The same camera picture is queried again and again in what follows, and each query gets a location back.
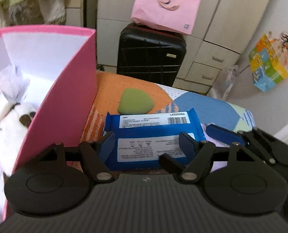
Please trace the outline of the black suitcase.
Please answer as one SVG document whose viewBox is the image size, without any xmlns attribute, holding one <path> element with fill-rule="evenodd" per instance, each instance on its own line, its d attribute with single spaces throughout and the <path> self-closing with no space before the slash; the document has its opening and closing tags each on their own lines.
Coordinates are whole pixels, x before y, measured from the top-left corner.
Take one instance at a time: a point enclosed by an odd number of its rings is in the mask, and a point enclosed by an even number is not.
<svg viewBox="0 0 288 233">
<path fill-rule="evenodd" d="M 186 54 L 182 34 L 131 23 L 120 33 L 116 73 L 172 86 Z"/>
</svg>

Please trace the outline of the pink cardboard box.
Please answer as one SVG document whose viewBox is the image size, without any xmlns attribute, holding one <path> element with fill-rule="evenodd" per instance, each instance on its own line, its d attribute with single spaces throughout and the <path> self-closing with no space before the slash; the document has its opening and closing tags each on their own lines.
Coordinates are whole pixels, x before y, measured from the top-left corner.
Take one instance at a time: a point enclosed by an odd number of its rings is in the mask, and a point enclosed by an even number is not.
<svg viewBox="0 0 288 233">
<path fill-rule="evenodd" d="M 76 145 L 97 93 L 96 31 L 30 25 L 0 29 L 0 70 L 17 68 L 29 82 L 19 98 L 32 104 L 29 128 L 0 129 L 0 223 L 6 217 L 4 175 L 12 174 L 47 146 Z"/>
</svg>

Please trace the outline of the green egg sponge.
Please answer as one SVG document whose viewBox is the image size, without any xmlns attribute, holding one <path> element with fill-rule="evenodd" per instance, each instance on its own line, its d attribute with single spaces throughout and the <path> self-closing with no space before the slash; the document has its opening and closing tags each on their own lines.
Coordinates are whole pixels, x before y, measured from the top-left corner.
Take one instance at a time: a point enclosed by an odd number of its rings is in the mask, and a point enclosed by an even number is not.
<svg viewBox="0 0 288 233">
<path fill-rule="evenodd" d="M 139 115 L 147 114 L 153 108 L 154 101 L 148 93 L 135 88 L 126 88 L 117 111 L 121 115 Z"/>
</svg>

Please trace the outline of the beige wardrobe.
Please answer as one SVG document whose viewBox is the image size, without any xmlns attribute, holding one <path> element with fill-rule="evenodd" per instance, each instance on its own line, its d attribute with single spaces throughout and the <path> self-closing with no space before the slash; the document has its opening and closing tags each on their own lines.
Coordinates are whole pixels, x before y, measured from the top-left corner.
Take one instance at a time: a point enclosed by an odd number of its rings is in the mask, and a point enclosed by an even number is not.
<svg viewBox="0 0 288 233">
<path fill-rule="evenodd" d="M 206 94 L 219 73 L 231 68 L 247 47 L 269 0 L 98 0 L 97 61 L 122 72 L 123 55 L 139 64 L 137 47 L 124 49 L 121 33 L 129 25 L 184 35 L 186 54 L 174 87 Z"/>
</svg>

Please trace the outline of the light wooden cabinet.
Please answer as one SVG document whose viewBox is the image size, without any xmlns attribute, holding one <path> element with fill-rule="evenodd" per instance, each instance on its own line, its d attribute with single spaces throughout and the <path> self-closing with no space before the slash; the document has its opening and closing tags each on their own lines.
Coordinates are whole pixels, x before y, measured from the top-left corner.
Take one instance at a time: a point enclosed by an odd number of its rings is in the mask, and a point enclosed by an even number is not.
<svg viewBox="0 0 288 233">
<path fill-rule="evenodd" d="M 65 0 L 66 25 L 83 27 L 84 0 Z"/>
</svg>

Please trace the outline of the blue wet wipes pack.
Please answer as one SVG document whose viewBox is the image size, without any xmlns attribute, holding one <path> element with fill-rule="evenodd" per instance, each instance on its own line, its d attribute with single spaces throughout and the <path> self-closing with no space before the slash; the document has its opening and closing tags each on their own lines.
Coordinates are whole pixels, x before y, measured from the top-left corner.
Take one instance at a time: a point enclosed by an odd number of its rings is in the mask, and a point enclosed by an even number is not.
<svg viewBox="0 0 288 233">
<path fill-rule="evenodd" d="M 190 163 L 179 146 L 179 135 L 187 133 L 196 141 L 205 135 L 195 110 L 142 115 L 107 114 L 103 133 L 113 132 L 112 149 L 102 147 L 101 161 L 111 171 L 131 171 L 159 167 L 159 156 L 168 154 L 178 163 Z"/>
</svg>

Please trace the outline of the white plush cat toy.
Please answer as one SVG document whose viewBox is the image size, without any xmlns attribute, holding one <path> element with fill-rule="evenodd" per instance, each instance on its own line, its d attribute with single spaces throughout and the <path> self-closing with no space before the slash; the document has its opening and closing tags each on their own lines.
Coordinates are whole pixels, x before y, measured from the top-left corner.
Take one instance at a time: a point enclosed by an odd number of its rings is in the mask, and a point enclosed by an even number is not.
<svg viewBox="0 0 288 233">
<path fill-rule="evenodd" d="M 19 103 L 0 93 L 0 167 L 10 176 L 15 168 L 20 148 L 36 115 L 29 103 Z"/>
</svg>

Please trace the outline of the colourful gift bag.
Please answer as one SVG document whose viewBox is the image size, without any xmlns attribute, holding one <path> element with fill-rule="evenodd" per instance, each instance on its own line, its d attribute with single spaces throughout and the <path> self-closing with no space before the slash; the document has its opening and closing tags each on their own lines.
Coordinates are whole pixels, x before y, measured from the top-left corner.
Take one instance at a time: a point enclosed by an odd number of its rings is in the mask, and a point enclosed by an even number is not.
<svg viewBox="0 0 288 233">
<path fill-rule="evenodd" d="M 288 32 L 264 34 L 249 53 L 253 84 L 264 93 L 288 78 Z"/>
</svg>

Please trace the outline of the patchwork table cloth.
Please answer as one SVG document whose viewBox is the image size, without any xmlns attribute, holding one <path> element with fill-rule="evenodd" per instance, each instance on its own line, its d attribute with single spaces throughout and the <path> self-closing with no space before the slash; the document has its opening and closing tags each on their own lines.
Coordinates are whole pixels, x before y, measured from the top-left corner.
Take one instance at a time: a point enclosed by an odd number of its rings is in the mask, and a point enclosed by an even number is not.
<svg viewBox="0 0 288 233">
<path fill-rule="evenodd" d="M 96 82 L 97 95 L 81 141 L 96 141 L 102 137 L 106 115 L 117 114 L 122 94 L 127 88 L 142 90 L 152 98 L 152 114 L 194 109 L 202 125 L 215 124 L 234 132 L 250 131 L 255 127 L 249 110 L 222 100 L 107 72 L 97 72 Z"/>
</svg>

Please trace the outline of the white mesh bath pouf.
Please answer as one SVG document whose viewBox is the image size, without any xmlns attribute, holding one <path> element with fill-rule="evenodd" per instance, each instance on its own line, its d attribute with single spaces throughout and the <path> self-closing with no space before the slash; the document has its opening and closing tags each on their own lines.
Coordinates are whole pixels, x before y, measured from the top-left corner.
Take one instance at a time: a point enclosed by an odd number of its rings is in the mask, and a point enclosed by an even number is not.
<svg viewBox="0 0 288 233">
<path fill-rule="evenodd" d="M 0 93 L 20 102 L 28 86 L 29 79 L 24 79 L 18 66 L 8 65 L 0 71 Z"/>
</svg>

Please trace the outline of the pink tote bag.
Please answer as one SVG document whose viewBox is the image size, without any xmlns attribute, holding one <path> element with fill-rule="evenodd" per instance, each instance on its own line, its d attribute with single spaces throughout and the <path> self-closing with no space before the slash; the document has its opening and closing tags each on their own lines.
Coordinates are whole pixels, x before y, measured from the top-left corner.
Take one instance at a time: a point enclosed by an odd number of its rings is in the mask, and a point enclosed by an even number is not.
<svg viewBox="0 0 288 233">
<path fill-rule="evenodd" d="M 193 32 L 201 0 L 135 0 L 131 20 L 156 30 Z"/>
</svg>

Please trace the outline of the clear plastic bag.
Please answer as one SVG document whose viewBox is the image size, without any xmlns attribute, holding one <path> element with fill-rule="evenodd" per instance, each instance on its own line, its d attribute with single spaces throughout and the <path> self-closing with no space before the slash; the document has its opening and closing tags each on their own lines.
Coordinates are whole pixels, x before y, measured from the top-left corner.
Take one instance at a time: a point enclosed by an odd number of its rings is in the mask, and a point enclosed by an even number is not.
<svg viewBox="0 0 288 233">
<path fill-rule="evenodd" d="M 239 74 L 238 65 L 223 69 L 211 87 L 209 96 L 215 99 L 226 100 Z"/>
</svg>

